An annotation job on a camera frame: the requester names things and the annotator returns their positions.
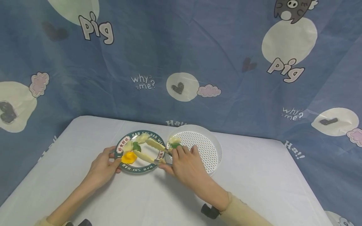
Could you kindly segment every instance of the white tablecloth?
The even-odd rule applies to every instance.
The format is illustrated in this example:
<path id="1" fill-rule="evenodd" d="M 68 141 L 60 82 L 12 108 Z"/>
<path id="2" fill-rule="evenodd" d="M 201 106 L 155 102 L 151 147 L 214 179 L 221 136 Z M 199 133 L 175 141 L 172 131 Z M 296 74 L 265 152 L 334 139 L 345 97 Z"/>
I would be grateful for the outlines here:
<path id="1" fill-rule="evenodd" d="M 31 226 L 49 215 L 79 185 L 104 147 L 127 133 L 150 130 L 164 140 L 174 129 L 162 125 L 81 116 L 72 121 L 40 162 L 0 207 L 0 225 Z M 274 226 L 331 226 L 284 145 L 275 140 L 214 133 L 223 160 L 213 175 L 226 190 Z M 163 170 L 121 173 L 75 214 L 78 225 L 223 225 L 200 213 L 203 202 Z"/>

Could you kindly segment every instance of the plate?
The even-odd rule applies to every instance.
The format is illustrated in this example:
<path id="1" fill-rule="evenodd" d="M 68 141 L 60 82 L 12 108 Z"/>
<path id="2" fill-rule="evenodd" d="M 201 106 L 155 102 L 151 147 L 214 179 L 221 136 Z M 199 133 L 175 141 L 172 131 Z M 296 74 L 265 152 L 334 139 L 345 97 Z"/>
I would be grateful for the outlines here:
<path id="1" fill-rule="evenodd" d="M 129 142 L 130 140 L 134 141 L 138 136 L 140 136 L 143 133 L 149 134 L 150 138 L 154 139 L 158 143 L 165 146 L 165 142 L 162 140 L 161 136 L 156 134 L 155 132 L 152 132 L 149 130 L 137 130 L 137 131 L 128 133 L 118 142 L 117 148 L 114 151 L 115 158 L 121 158 L 123 156 L 123 147 L 126 145 L 126 143 Z M 147 154 L 152 159 L 159 160 L 161 158 L 164 158 L 164 156 L 165 156 L 164 151 L 159 151 L 156 148 L 153 148 L 153 147 L 147 145 L 146 143 L 140 144 L 140 146 L 142 149 L 142 153 Z M 158 165 L 156 165 L 156 164 L 150 164 L 146 161 L 143 161 L 140 158 L 137 158 L 137 160 L 132 164 L 125 164 L 125 163 L 121 162 L 119 165 L 119 167 L 123 171 L 133 173 L 133 174 L 143 174 L 143 173 L 149 172 L 151 170 L 154 170 L 155 168 L 157 168 L 157 166 Z"/>

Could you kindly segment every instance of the person's left hand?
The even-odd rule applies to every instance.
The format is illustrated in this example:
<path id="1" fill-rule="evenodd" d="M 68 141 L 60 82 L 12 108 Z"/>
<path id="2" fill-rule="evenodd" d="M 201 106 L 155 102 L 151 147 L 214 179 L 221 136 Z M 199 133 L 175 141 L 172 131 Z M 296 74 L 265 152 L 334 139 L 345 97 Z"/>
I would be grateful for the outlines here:
<path id="1" fill-rule="evenodd" d="M 105 148 L 92 162 L 90 170 L 82 182 L 88 189 L 92 191 L 97 190 L 106 184 L 114 173 L 121 172 L 121 169 L 118 168 L 121 158 L 115 159 L 114 162 L 109 160 L 110 158 L 114 158 L 114 149 L 115 146 Z"/>

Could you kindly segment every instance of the white perforated basket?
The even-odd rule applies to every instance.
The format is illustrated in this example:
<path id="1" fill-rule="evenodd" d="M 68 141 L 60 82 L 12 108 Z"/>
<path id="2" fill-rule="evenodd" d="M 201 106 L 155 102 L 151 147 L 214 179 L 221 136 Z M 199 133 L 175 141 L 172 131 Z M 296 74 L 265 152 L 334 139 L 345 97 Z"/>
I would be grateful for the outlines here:
<path id="1" fill-rule="evenodd" d="M 211 176 L 223 159 L 223 151 L 217 138 L 207 129 L 198 125 L 183 125 L 172 131 L 171 137 L 182 139 L 181 144 L 189 149 L 197 145 L 206 172 Z"/>

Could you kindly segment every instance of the blue fabric backdrop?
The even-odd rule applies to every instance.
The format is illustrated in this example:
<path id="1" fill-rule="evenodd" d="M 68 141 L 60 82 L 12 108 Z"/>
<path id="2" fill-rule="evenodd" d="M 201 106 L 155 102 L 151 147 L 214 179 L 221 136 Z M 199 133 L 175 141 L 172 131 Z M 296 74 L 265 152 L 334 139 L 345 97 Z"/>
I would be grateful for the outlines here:
<path id="1" fill-rule="evenodd" d="M 95 115 L 280 140 L 333 225 L 362 225 L 362 1 L 4 0 L 0 18 L 0 203 Z"/>

